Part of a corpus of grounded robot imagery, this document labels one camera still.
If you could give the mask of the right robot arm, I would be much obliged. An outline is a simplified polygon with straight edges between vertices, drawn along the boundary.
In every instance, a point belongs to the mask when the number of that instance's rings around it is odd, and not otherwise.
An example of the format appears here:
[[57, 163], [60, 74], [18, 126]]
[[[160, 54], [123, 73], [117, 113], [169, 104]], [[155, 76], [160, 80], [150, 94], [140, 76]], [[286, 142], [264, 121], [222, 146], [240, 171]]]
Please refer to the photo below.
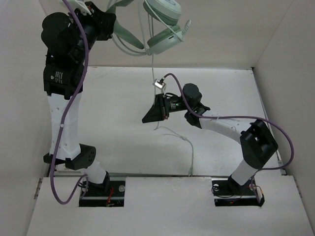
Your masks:
[[229, 190], [238, 194], [246, 188], [249, 179], [265, 166], [279, 146], [265, 122], [258, 119], [254, 122], [222, 119], [204, 106], [201, 98], [199, 88], [191, 83], [184, 85], [181, 96], [157, 94], [142, 122], [163, 121], [169, 118], [170, 113], [186, 111], [184, 117], [190, 125], [217, 132], [239, 143], [243, 160], [227, 180]]

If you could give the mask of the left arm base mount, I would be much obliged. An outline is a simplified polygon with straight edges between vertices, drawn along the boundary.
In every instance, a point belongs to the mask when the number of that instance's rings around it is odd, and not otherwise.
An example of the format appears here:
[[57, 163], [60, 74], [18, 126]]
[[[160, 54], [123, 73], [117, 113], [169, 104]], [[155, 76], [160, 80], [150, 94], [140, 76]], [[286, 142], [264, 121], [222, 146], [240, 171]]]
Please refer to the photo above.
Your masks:
[[124, 207], [125, 177], [110, 177], [109, 188], [106, 192], [89, 182], [87, 192], [84, 193], [85, 185], [85, 181], [80, 184], [79, 207]]

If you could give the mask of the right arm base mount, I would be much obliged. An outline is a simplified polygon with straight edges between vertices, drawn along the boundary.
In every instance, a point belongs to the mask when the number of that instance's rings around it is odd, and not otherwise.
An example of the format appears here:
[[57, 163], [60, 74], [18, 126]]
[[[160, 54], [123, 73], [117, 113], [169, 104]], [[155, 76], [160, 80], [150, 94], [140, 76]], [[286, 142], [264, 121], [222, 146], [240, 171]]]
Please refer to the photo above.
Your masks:
[[216, 207], [262, 207], [265, 196], [255, 180], [249, 180], [245, 186], [232, 188], [227, 179], [218, 178], [212, 180], [211, 192], [214, 196]]

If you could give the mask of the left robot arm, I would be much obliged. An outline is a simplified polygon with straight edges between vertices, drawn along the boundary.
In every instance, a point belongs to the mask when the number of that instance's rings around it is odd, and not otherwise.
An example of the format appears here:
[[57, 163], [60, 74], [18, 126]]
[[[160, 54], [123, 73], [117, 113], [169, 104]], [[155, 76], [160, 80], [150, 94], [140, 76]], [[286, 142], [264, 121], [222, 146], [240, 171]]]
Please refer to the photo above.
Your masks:
[[68, 3], [83, 33], [70, 14], [55, 12], [42, 22], [41, 39], [47, 47], [43, 84], [52, 123], [51, 148], [43, 161], [79, 170], [87, 175], [89, 188], [105, 195], [110, 190], [109, 174], [95, 160], [96, 148], [78, 141], [78, 108], [86, 55], [96, 41], [112, 37], [116, 15], [101, 11], [92, 1]]

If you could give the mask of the mint green headphones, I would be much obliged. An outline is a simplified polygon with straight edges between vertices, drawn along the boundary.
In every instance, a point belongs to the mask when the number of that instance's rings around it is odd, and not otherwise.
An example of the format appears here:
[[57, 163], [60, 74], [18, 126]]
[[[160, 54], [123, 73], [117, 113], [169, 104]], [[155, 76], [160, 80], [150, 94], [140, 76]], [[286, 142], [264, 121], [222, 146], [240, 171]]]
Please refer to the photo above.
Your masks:
[[114, 44], [132, 57], [159, 55], [184, 42], [191, 20], [180, 25], [182, 7], [176, 0], [138, 0], [137, 19], [141, 37], [118, 21], [114, 24]]

